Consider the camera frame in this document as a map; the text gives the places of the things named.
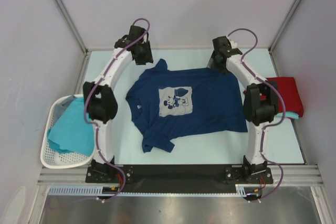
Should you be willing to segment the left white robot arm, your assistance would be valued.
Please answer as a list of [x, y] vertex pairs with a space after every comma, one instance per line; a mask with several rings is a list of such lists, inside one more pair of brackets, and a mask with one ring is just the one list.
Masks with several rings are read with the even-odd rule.
[[126, 67], [152, 63], [149, 29], [131, 25], [129, 33], [114, 45], [112, 56], [94, 81], [83, 84], [85, 118], [94, 130], [95, 154], [87, 170], [87, 183], [110, 183], [121, 173], [113, 166], [114, 151], [110, 125], [118, 111], [114, 88]]

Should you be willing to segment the navy blue t shirt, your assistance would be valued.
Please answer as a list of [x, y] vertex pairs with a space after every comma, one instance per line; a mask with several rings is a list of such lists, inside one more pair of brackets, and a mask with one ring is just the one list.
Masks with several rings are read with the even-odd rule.
[[237, 78], [210, 68], [171, 71], [165, 60], [146, 69], [126, 101], [143, 136], [142, 150], [171, 152], [178, 137], [213, 132], [246, 133]]

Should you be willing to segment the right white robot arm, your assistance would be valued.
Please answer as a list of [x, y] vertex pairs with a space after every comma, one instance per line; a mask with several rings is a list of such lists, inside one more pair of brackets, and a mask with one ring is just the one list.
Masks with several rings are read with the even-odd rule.
[[226, 36], [212, 40], [213, 53], [208, 66], [225, 74], [233, 74], [245, 88], [243, 113], [248, 126], [248, 147], [243, 164], [234, 180], [256, 183], [267, 172], [264, 147], [267, 127], [278, 113], [277, 84], [267, 81], [243, 59], [237, 44]]

